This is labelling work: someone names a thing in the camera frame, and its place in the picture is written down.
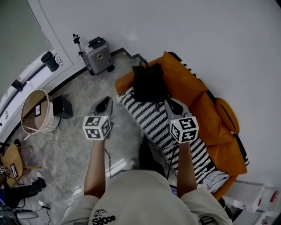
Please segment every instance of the white wall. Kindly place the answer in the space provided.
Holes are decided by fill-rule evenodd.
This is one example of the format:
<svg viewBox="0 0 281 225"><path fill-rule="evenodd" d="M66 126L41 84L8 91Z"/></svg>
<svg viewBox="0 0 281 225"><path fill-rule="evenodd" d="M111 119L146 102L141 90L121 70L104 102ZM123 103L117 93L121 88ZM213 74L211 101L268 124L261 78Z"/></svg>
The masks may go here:
<svg viewBox="0 0 281 225"><path fill-rule="evenodd" d="M73 72L84 67L73 33L84 42L102 36L112 51L125 47L147 60L177 53L238 117L250 159L239 179L281 186L281 8L274 0L40 3Z"/></svg>
<svg viewBox="0 0 281 225"><path fill-rule="evenodd" d="M52 49L27 0L0 1L0 98L15 79Z"/></svg>

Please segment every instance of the beige t-shirt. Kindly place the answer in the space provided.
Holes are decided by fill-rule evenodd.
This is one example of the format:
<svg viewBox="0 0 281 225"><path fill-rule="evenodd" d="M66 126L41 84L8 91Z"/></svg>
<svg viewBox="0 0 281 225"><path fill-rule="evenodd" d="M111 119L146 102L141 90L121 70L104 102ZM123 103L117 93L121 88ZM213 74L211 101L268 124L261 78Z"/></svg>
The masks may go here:
<svg viewBox="0 0 281 225"><path fill-rule="evenodd" d="M101 199L82 196L70 204L62 225L232 224L204 188L181 198L154 171L128 171L112 177Z"/></svg>

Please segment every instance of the black bag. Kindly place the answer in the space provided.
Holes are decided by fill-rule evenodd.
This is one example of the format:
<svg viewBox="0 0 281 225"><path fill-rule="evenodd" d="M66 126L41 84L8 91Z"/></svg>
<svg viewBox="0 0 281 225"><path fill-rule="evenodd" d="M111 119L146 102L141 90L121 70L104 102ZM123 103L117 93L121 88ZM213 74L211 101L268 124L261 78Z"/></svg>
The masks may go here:
<svg viewBox="0 0 281 225"><path fill-rule="evenodd" d="M134 72L133 98L138 102L163 102L168 96L166 85L163 80L164 72L161 65L156 63L146 68L141 65L132 66Z"/></svg>

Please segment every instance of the black box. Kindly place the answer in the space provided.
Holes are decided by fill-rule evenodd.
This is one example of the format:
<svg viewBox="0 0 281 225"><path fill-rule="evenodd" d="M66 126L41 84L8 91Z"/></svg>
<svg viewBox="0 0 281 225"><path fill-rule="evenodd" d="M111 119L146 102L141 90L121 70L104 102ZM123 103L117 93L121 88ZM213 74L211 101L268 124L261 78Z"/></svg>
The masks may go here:
<svg viewBox="0 0 281 225"><path fill-rule="evenodd" d="M71 118L73 117L72 105L63 95L59 95L53 98L53 113L54 116L63 119Z"/></svg>

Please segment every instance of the black cloth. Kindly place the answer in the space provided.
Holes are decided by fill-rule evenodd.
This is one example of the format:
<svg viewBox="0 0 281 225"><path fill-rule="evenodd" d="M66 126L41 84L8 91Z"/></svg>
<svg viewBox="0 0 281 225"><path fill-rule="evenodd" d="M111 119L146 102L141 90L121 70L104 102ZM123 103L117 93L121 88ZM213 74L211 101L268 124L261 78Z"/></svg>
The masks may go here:
<svg viewBox="0 0 281 225"><path fill-rule="evenodd" d="M45 188L46 184L42 178L38 178L31 185L17 188L4 189L4 202L10 208L16 208L22 199L30 198L37 195Z"/></svg>

